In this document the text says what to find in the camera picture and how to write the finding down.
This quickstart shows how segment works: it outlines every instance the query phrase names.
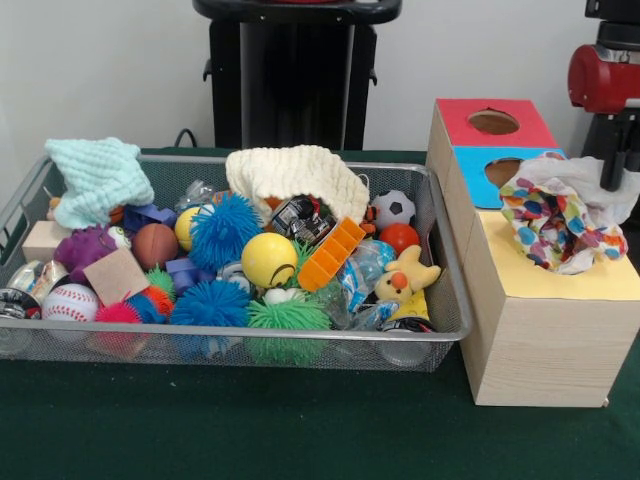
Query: yellow box top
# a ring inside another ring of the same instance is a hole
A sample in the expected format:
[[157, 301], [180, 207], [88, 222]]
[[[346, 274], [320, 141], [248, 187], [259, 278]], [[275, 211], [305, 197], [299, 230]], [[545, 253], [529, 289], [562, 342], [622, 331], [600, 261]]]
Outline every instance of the yellow box top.
[[627, 257], [598, 259], [587, 272], [559, 275], [536, 267], [518, 249], [500, 212], [478, 212], [507, 296], [572, 300], [640, 301], [640, 277]]

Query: white wall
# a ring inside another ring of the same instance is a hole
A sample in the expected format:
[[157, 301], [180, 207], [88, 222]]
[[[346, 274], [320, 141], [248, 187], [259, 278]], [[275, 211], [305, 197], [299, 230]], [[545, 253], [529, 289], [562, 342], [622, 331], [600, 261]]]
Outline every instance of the white wall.
[[585, 0], [405, 0], [380, 25], [365, 143], [426, 148], [436, 97], [530, 98], [558, 142], [578, 155], [590, 118], [573, 108], [569, 60], [594, 43]]
[[[378, 27], [365, 147], [425, 149], [436, 96], [526, 97], [577, 153], [588, 119], [565, 78], [595, 38], [584, 3], [405, 0]], [[190, 0], [0, 0], [0, 166], [24, 174], [49, 137], [165, 146], [190, 127], [212, 145], [208, 57]]]

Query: polka dot cloth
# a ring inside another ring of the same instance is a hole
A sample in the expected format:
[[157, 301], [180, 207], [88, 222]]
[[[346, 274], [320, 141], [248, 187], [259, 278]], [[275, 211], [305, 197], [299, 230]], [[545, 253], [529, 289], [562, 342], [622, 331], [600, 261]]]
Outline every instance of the polka dot cloth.
[[[618, 259], [627, 253], [622, 229], [616, 224], [595, 225], [587, 205], [562, 182], [534, 185], [516, 175], [502, 187], [500, 196], [502, 213], [516, 241], [542, 268], [579, 273], [591, 266], [595, 254]], [[577, 263], [585, 265], [585, 260], [586, 268], [577, 267]]]

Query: light blue cloth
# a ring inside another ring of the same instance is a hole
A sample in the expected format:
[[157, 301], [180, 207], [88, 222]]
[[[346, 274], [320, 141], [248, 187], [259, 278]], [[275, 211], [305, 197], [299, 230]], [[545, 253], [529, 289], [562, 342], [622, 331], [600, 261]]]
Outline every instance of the light blue cloth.
[[107, 138], [47, 140], [44, 148], [67, 186], [54, 210], [63, 227], [107, 225], [109, 212], [118, 206], [153, 203], [153, 189], [137, 160], [138, 146]]

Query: metal basket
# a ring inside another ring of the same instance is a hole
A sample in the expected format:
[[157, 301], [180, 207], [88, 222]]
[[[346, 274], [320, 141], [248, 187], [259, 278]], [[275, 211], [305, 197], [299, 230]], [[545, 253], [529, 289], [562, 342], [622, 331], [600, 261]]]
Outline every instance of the metal basket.
[[[154, 187], [155, 203], [161, 208], [172, 207], [196, 178], [220, 190], [228, 188], [222, 158], [143, 156], [141, 163]], [[422, 261], [442, 267], [442, 275], [426, 291], [430, 317], [438, 333], [294, 331], [0, 317], [0, 356], [79, 362], [435, 370], [453, 342], [467, 335], [472, 323], [470, 302], [436, 176], [416, 165], [351, 163], [349, 167], [368, 177], [372, 197], [397, 189], [415, 201]], [[0, 214], [3, 232], [0, 236], [5, 237], [0, 240], [4, 247], [0, 259], [1, 285], [25, 263], [22, 242], [48, 208], [43, 187], [54, 195], [64, 191], [62, 175], [49, 159], [32, 169]]]

